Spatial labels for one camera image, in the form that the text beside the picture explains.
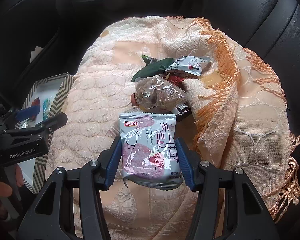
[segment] striped box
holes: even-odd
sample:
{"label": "striped box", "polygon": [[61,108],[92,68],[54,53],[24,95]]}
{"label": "striped box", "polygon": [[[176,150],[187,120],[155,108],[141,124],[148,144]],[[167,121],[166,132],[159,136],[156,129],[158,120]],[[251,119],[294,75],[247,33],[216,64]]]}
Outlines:
{"label": "striped box", "polygon": [[[48,113],[48,118],[58,114],[61,112],[62,106],[64,102],[66,101],[66,98],[68,96],[68,93],[72,87],[73,84],[73,78],[69,73],[64,73],[60,75],[56,75],[53,77],[41,79],[39,81],[36,81],[34,85],[32,86],[26,101],[23,104],[22,109],[28,108],[31,106],[31,98],[37,89],[38,85],[49,83],[51,81],[54,81],[56,79],[63,80],[53,102],[51,103],[50,110]],[[16,129],[20,128],[20,122],[16,124]],[[48,148],[50,148],[51,141],[52,141],[53,133],[49,134],[48,136]],[[40,157],[36,157],[35,163],[34,163],[34,173],[33,173],[33,185],[31,186],[30,183],[25,183],[25,185],[28,187],[28,189],[37,194],[40,189],[42,188],[43,184],[45,183],[45,170],[46,170],[46,164],[47,164],[48,154],[42,155]]]}

